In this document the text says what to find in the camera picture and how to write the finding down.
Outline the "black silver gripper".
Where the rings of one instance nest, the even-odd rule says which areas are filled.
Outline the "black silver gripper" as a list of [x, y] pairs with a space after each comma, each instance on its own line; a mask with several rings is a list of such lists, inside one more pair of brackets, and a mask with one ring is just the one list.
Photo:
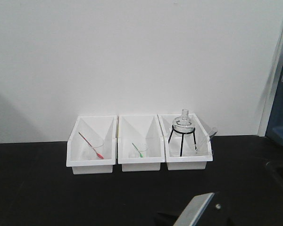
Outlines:
[[283, 216], [277, 217], [270, 212], [261, 220], [251, 219], [249, 214], [244, 220], [232, 214], [230, 199], [220, 192], [210, 192], [194, 196], [183, 210], [158, 211], [154, 217], [156, 226], [283, 226]]

